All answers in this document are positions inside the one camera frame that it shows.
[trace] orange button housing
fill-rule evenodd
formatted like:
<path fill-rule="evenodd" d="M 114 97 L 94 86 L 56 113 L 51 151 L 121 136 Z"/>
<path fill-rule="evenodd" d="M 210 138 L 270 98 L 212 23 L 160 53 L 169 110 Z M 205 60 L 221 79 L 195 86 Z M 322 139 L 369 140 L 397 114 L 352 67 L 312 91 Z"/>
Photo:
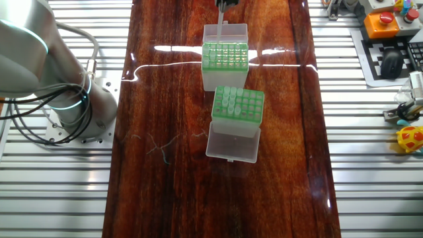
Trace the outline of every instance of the orange button housing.
<path fill-rule="evenodd" d="M 389 24 L 381 24 L 381 13 L 370 13 L 364 19 L 364 26 L 370 39 L 394 37 L 399 27 L 395 18 Z"/>

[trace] clear plastic box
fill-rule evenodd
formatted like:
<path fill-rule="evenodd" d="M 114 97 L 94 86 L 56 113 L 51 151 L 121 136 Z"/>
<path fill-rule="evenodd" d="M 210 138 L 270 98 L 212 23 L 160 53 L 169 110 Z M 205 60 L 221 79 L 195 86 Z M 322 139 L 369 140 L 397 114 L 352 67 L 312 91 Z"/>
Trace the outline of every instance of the clear plastic box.
<path fill-rule="evenodd" d="M 229 162 L 243 161 L 247 163 L 257 162 L 258 143 L 260 141 L 260 128 L 256 128 L 251 138 L 217 133 L 216 124 L 211 122 L 206 155 L 227 159 Z"/>
<path fill-rule="evenodd" d="M 263 117 L 264 93 L 218 86 L 211 112 L 206 155 L 255 163 Z"/>
<path fill-rule="evenodd" d="M 235 53 L 246 55 L 233 56 L 239 58 L 237 60 L 224 60 L 223 58 L 230 58 L 230 55 L 217 54 L 217 49 L 210 49 L 210 45 L 217 43 L 217 25 L 208 24 L 204 26 L 203 35 L 203 51 L 202 51 L 202 76 L 203 86 L 205 91 L 215 91 L 219 85 L 243 88 L 249 71 L 248 59 L 248 32 L 247 24 L 228 24 L 224 21 L 222 24 L 221 36 L 219 39 L 219 46 L 227 45 L 241 46 L 234 50 Z M 221 58 L 219 65 L 216 62 L 210 61 L 211 58 Z"/>

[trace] reddish-brown wood surface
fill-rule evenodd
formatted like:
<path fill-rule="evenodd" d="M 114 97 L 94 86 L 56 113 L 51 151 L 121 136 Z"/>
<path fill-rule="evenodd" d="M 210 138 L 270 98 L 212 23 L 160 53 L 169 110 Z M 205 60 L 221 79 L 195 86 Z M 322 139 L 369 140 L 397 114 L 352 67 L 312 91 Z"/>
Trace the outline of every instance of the reddish-brown wood surface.
<path fill-rule="evenodd" d="M 213 4 L 134 1 L 103 237 L 340 237 L 307 3 L 225 13 L 248 24 L 245 88 L 266 97 L 255 164 L 205 155 L 213 93 L 197 52 Z"/>

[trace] slotted metal platform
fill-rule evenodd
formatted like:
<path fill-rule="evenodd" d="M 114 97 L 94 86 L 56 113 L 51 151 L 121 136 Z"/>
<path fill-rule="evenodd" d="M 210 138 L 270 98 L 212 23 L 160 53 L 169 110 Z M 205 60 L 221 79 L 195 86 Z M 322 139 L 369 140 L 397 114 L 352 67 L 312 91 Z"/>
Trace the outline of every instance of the slotted metal platform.
<path fill-rule="evenodd" d="M 49 2 L 58 21 L 97 37 L 97 76 L 118 85 L 132 1 Z M 390 149 L 397 130 L 382 118 L 396 106 L 399 87 L 366 87 L 349 33 L 358 27 L 354 14 L 342 11 L 329 22 L 320 0 L 309 0 L 309 8 L 342 237 L 421 238 L 423 161 Z M 60 32 L 85 64 L 91 43 Z M 46 133 L 41 112 L 26 121 Z M 101 237 L 111 150 L 50 151 L 28 143 L 13 124 L 3 147 L 0 237 Z"/>

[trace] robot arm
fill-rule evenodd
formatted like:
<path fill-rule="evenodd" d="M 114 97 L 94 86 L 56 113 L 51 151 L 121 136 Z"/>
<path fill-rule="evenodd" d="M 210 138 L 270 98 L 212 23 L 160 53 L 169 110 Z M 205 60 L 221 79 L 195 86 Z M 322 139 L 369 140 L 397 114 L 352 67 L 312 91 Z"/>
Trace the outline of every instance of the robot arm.
<path fill-rule="evenodd" d="M 88 93 L 93 112 L 93 119 L 81 137 L 95 137 L 113 123 L 116 101 L 90 79 L 65 45 L 45 0 L 0 0 L 0 36 L 0 97 L 21 98 L 32 93 L 41 97 L 52 90 L 40 89 L 81 85 Z M 68 93 L 48 103 L 65 127 L 84 113 L 81 98 L 75 96 L 77 93 Z"/>

